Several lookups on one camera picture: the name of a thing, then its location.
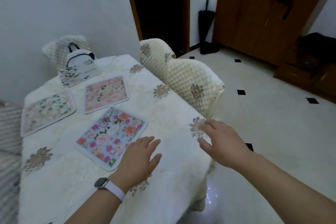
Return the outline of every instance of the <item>quilted chair cover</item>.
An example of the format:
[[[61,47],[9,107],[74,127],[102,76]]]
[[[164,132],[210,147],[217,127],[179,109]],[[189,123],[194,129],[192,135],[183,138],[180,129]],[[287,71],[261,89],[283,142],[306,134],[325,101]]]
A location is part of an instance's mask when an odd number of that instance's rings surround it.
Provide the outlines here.
[[[0,101],[0,223],[15,224],[19,212],[22,109]]]
[[[83,35],[66,35],[42,47],[42,52],[56,66],[57,71],[67,67],[69,44],[74,43],[81,49],[91,51],[89,39]]]
[[[204,63],[171,59],[164,82],[206,119],[224,91],[223,81]]]
[[[140,63],[163,81],[167,63],[176,56],[165,41],[152,38],[140,41]]]

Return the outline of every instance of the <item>table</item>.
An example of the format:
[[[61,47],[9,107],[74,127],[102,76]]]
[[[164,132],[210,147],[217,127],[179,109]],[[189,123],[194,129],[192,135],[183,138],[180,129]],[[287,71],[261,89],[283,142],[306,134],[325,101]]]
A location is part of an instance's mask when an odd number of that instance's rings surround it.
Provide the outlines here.
[[[74,145],[107,111],[83,114],[85,86],[120,73],[126,76],[130,99],[115,107],[147,119],[141,136],[160,138],[153,156],[159,152],[163,156],[148,182],[127,193],[111,223],[176,223],[201,194],[204,196],[204,190],[200,194],[199,189],[211,159],[197,142],[198,136],[209,140],[197,128],[203,116],[128,54],[95,63],[103,72],[70,88],[76,112],[23,138],[19,223],[64,223],[95,191],[94,182],[111,174]],[[61,90],[57,76],[28,94],[24,104]]]

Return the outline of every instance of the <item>colorful floral placemat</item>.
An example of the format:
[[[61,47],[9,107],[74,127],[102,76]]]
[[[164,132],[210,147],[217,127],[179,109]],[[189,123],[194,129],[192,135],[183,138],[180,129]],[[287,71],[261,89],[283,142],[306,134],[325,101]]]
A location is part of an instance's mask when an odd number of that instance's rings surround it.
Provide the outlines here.
[[[81,138],[76,147],[107,171],[114,170],[128,144],[145,129],[145,119],[111,107]]]
[[[23,108],[21,136],[26,137],[58,120],[69,116],[76,110],[70,90],[39,100]]]
[[[63,87],[70,88],[80,82],[86,81],[96,75],[99,75],[102,70],[95,64],[93,60],[87,60],[82,65],[67,67],[58,72]]]
[[[90,113],[129,99],[122,75],[86,86],[84,113]]]

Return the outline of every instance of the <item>doorway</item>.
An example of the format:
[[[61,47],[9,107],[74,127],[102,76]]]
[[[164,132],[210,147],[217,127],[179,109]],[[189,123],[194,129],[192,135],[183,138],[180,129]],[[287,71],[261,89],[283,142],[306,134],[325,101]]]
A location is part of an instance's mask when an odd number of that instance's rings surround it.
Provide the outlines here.
[[[190,0],[130,0],[130,3],[140,40],[160,38],[177,55],[189,52]]]

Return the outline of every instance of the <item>wooden door frame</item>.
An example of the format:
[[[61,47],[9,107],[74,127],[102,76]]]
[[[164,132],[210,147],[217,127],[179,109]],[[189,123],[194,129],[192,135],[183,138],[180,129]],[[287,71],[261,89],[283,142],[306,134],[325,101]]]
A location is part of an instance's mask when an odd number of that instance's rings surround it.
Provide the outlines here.
[[[133,13],[133,18],[138,32],[139,41],[143,40],[139,16],[137,12],[137,7],[135,5],[135,0],[129,0],[131,3],[131,9]],[[182,50],[187,53],[190,50],[190,0],[182,1]]]

